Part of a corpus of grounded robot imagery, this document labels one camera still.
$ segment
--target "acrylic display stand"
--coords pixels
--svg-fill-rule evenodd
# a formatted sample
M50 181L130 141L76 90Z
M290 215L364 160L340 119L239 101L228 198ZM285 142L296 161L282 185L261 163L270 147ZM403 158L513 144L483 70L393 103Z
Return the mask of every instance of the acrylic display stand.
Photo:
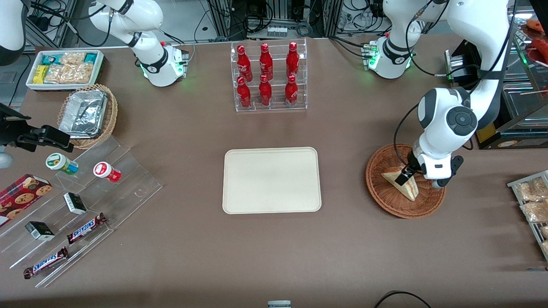
M82 153L75 161L79 164L76 174L58 172L50 180L53 189L48 194L0 229L0 257L10 265L10 269L21 273L22 280L27 267L57 253L63 246L67 247L69 259L58 261L28 280L37 288L52 283L162 188L129 153L129 149L112 136ZM106 161L121 171L119 182L111 183L93 174L93 167L100 161ZM67 192L81 196L88 209L85 214L69 212L63 199ZM101 212L108 221L69 245L66 236ZM55 237L49 242L35 240L25 229L29 221L46 223Z
M548 171L533 174L533 175L528 176L526 178L523 178L521 180L517 180L517 181L506 184L506 186L512 188L512 191L514 192L514 195L516 196L518 202L520 203L520 209L523 212L523 214L526 216L526 218L527 218L527 214L523 210L523 205L525 203L524 203L523 198L521 197L521 195L518 192L516 187L517 187L517 184L530 182L531 180L534 180L536 178L542 178L542 180L544 181L544 184L548 186ZM542 242L547 240L547 238L545 238L543 236L542 232L540 232L540 228L546 226L547 223L531 223L531 222L528 221L528 224L531 227L531 230L533 230L533 234L536 238L536 241L539 243L539 245L541 245ZM548 261L548 254L546 254L546 252L542 248L541 248L541 251L543 252L544 258L546 259L546 261Z
M299 54L299 73L296 76L296 83L299 87L297 92L297 103L294 107L288 107L286 105L286 57L289 52L289 43L297 42L297 53ZM261 104L259 95L259 84L261 69L259 65L259 58L261 57L260 42L238 42L231 44L230 64L232 67L232 86L234 88L234 102L237 112L241 111L281 111L281 110L303 110L308 107L307 96L307 66L306 66L306 40L305 39L280 39L276 41L268 41L269 51L272 55L274 78L270 81L272 86L272 102L269 107L265 107ZM246 48L246 54L251 61L251 72L253 73L253 80L247 83L249 90L251 90L251 108L244 109L239 102L238 92L236 91L238 84L236 78L239 76L238 71L238 53L236 47L238 45L244 45Z

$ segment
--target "red cookie box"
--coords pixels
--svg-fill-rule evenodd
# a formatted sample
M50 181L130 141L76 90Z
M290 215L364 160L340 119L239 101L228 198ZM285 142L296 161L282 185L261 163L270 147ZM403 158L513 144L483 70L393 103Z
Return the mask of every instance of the red cookie box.
M8 188L0 191L0 227L21 214L50 190L52 186L48 181L25 174Z

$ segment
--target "table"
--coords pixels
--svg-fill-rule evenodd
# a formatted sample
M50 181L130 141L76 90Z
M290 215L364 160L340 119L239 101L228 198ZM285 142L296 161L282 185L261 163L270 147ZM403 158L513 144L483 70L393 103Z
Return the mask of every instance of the table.
M424 36L416 60L442 71L443 51L460 41ZM2 307L265 307L276 299L295 308L373 307L394 289L433 307L547 307L548 274L525 270L546 263L505 184L546 169L548 150L459 150L465 163L440 209L396 218L367 191L367 160L446 81L415 67L385 80L327 39L308 44L309 109L254 115L234 111L229 43L199 45L188 77L167 88L143 78L130 49L103 49L101 82L119 103L114 135L164 188L46 289L0 258ZM22 113L55 125L66 95L28 91ZM399 141L421 131L410 117ZM296 146L318 151L318 212L222 211L228 150ZM0 187L23 173L53 176L43 166L53 148L8 152L16 162L0 170ZM390 303L421 307L404 295Z

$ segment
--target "wicker basket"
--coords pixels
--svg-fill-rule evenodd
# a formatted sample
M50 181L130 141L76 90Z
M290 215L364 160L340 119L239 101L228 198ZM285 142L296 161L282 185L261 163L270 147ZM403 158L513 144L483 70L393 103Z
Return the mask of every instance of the wicker basket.
M102 130L101 135L95 139L71 139L70 140L70 142L74 144L74 147L81 150L87 150L94 144L107 140L112 134L112 131L114 130L114 126L116 125L116 116L118 115L118 103L116 102L116 98L114 97L114 95L112 95L112 92L110 92L110 90L104 85L94 84L82 89L78 89L76 90L76 92L91 91L91 90L101 90L105 92L106 94L109 95L109 100L107 102L107 106L105 110L105 118L103 120L103 125L101 127L101 130ZM61 107L61 111L59 112L59 115L57 116L57 125L61 124L61 119L63 118L63 115L65 114L65 107L67 106L68 100L69 98L67 97L65 99L65 103Z
M407 144L397 144L402 157L413 149ZM435 189L432 181L420 174L415 174L419 195L411 201L402 195L381 175L384 170L401 165L393 145L378 149L369 159L366 169L366 183L375 201L387 212L401 218L422 218L432 214L442 204L446 189Z

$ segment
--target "acrylic bottle rack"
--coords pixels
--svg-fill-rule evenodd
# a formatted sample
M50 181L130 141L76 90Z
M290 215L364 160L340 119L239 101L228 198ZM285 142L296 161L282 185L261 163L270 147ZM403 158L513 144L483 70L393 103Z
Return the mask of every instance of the acrylic bottle rack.
M269 51L272 55L274 77L270 81L272 86L272 102L269 107L265 107L261 104L259 95L259 84L261 69L259 66L259 58L261 57L261 43L266 42L269 45ZM289 52L289 43L297 43L297 53L299 54L299 72L296 76L296 84L299 88L297 92L297 102L294 107L288 107L286 105L286 57ZM244 109L239 102L236 78L239 76L238 71L238 53L236 47L238 45L244 45L246 48L246 54L251 61L251 72L253 73L253 80L247 83L249 90L251 91L251 108ZM305 39L280 39L273 41L245 41L231 44L230 52L230 64L232 68L232 87L234 88L234 102L237 112L249 112L249 111L282 111L282 110L303 110L308 107L308 95L307 95L307 50Z

